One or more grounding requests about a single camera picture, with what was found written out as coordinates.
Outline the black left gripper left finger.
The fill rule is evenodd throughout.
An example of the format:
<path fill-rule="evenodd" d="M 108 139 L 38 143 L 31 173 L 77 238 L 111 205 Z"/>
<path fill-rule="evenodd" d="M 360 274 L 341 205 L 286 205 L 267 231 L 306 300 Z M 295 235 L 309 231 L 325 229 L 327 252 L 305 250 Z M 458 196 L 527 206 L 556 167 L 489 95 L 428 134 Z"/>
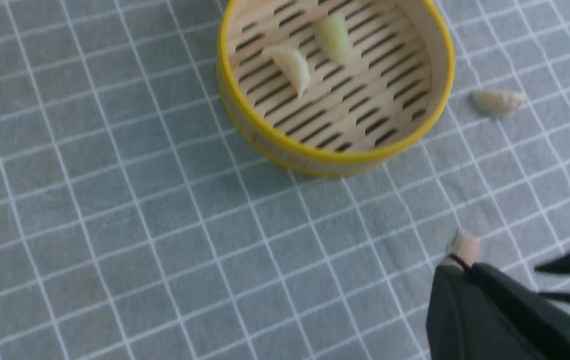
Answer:
<path fill-rule="evenodd" d="M 486 264 L 435 269 L 426 333 L 433 360 L 570 360 L 570 314 Z"/>

